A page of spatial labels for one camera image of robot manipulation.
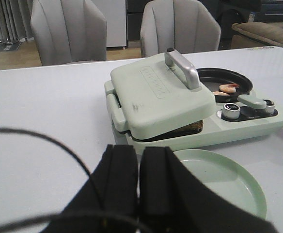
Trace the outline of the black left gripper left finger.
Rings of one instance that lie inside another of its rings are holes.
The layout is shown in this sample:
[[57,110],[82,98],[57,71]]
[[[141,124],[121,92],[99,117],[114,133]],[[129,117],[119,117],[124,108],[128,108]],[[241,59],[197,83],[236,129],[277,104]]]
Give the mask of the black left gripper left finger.
[[[91,175],[105,210],[124,216],[137,216],[138,161],[135,150],[129,145],[108,145]],[[133,233],[128,224],[97,218],[53,221],[48,233]]]

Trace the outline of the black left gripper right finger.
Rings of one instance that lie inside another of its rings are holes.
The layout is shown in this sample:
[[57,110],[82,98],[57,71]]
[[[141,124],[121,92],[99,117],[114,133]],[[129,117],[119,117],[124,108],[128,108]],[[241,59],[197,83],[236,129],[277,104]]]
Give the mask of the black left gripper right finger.
[[143,151],[140,219],[155,233],[276,232],[266,219],[206,187],[168,147],[147,147]]

